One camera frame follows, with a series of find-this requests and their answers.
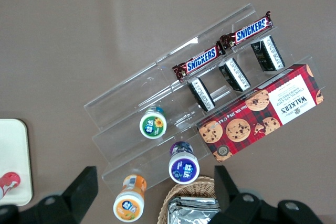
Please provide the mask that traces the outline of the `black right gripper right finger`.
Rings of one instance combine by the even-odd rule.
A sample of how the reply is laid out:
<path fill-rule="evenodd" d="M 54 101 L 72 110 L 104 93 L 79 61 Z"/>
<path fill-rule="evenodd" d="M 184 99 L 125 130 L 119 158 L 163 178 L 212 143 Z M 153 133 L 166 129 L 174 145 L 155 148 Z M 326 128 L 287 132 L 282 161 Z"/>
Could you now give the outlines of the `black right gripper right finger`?
<path fill-rule="evenodd" d="M 240 193 L 225 166 L 214 168 L 214 189 L 221 210 L 210 223 L 265 223 L 260 217 L 261 201 Z"/>

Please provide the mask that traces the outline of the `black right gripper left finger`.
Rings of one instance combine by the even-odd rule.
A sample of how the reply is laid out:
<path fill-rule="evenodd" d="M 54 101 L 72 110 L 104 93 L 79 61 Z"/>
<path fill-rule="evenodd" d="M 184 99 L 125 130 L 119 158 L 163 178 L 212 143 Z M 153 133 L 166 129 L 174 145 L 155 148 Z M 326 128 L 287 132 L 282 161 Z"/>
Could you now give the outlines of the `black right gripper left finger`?
<path fill-rule="evenodd" d="M 97 168 L 87 166 L 60 195 L 41 200 L 38 223 L 81 223 L 98 194 Z"/>

